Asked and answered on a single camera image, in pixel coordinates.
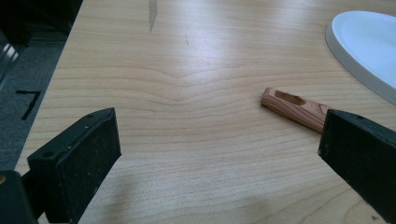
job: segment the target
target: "white dish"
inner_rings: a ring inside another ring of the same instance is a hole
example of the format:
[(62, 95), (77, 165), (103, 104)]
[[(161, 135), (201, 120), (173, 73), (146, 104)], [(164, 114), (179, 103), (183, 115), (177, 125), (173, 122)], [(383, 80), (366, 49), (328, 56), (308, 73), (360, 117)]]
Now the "white dish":
[(335, 58), (359, 81), (396, 105), (396, 17), (348, 11), (326, 30)]

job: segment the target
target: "wooden table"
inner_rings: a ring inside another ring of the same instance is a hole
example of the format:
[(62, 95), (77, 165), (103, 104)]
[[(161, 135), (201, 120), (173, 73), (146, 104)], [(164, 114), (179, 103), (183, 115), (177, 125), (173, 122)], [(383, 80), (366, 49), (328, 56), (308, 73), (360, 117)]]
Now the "wooden table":
[(17, 171), (80, 117), (117, 111), (122, 156), (80, 223), (384, 223), (265, 87), (396, 130), (396, 106), (336, 61), (339, 13), (393, 0), (85, 0)]

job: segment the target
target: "wooden knife handle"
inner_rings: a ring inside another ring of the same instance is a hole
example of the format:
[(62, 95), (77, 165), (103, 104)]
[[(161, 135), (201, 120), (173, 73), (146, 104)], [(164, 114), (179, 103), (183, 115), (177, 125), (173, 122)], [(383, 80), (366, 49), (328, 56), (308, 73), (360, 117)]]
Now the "wooden knife handle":
[(327, 110), (331, 108), (274, 88), (265, 89), (262, 105), (319, 133), (322, 133)]

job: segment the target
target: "light wood surface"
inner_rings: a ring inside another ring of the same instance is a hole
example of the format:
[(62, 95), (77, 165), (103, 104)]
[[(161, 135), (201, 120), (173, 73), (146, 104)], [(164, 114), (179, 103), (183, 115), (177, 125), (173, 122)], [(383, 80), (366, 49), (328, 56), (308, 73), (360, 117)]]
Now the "light wood surface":
[(331, 109), (327, 105), (271, 87), (267, 87), (262, 94), (262, 105), (318, 133), (323, 132), (327, 110)]
[(384, 223), (266, 87), (396, 130), (396, 106), (336, 61), (339, 13), (393, 0), (85, 0), (21, 154), (114, 106), (122, 156), (80, 223)]

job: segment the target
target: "knife handle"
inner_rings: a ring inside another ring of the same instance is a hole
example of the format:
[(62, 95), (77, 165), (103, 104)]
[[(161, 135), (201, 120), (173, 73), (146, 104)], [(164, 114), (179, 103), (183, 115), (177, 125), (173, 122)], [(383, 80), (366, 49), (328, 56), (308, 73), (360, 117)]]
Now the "knife handle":
[(262, 105), (304, 126), (322, 133), (326, 113), (331, 107), (274, 88), (266, 88)]

